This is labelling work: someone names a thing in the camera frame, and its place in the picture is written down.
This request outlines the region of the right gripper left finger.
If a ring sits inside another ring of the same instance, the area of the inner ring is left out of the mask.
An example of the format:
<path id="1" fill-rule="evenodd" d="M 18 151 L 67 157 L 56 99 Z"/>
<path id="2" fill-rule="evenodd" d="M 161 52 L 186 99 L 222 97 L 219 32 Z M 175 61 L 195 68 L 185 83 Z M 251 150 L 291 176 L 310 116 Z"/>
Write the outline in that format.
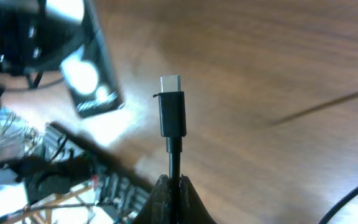
<path id="1" fill-rule="evenodd" d="M 132 224 L 168 224 L 170 223 L 169 178 L 162 174 L 156 181 L 146 203 Z"/>

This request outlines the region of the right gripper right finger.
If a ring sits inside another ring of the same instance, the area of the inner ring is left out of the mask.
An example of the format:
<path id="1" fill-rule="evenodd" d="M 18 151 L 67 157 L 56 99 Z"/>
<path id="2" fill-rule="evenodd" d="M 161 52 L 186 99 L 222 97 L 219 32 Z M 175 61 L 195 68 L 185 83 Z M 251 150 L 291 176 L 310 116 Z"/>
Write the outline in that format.
<path id="1" fill-rule="evenodd" d="M 189 177 L 180 177 L 180 224 L 216 224 Z"/>

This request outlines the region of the black smartphone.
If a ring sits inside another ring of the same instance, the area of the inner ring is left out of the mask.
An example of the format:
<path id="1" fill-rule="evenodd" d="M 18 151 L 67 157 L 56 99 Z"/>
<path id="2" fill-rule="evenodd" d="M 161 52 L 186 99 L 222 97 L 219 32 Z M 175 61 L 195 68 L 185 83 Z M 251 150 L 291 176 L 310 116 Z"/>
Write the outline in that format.
<path id="1" fill-rule="evenodd" d="M 94 2 L 84 4 L 85 39 L 62 60 L 60 71 L 77 115 L 86 119 L 119 110 L 124 100 Z"/>

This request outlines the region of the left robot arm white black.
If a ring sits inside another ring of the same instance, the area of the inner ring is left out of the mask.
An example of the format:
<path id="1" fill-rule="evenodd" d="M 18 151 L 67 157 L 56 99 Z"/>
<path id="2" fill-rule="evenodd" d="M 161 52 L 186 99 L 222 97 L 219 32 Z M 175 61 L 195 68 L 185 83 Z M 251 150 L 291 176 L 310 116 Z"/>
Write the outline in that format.
<path id="1" fill-rule="evenodd" d="M 0 73 L 39 77 L 84 46 L 87 0 L 0 0 Z"/>

